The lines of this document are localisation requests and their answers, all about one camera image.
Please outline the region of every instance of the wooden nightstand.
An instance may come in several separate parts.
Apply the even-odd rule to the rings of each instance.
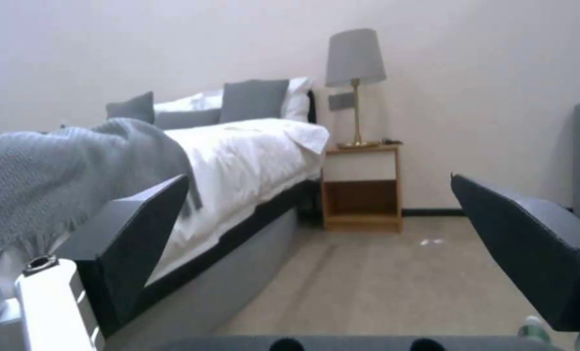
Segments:
[[[400,147],[327,151],[321,183],[327,231],[402,232]]]

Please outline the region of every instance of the white bed sheet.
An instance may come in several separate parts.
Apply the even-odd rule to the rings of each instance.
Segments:
[[[177,219],[147,285],[214,247],[257,205],[318,178],[329,138],[324,127],[280,118],[166,133],[188,154],[203,207]]]

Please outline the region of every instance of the gray lampshade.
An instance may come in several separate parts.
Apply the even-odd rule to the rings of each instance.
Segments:
[[[374,29],[352,29],[329,40],[327,86],[348,86],[353,78],[359,78],[361,84],[385,80],[383,57]]]

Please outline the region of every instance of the beige carpet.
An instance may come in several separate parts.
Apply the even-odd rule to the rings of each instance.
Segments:
[[[301,230],[277,277],[218,334],[515,335],[531,314],[466,218],[411,217],[401,235]],[[573,348],[575,334],[551,337]]]

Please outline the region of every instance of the gray pillow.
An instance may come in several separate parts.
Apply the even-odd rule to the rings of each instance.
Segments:
[[[154,125],[163,131],[214,126],[220,120],[220,109],[188,112],[158,112]]]
[[[281,117],[289,80],[246,80],[225,84],[220,122]]]
[[[153,109],[153,92],[130,98],[125,102],[111,102],[105,105],[107,118],[127,117],[153,124],[156,113]]]

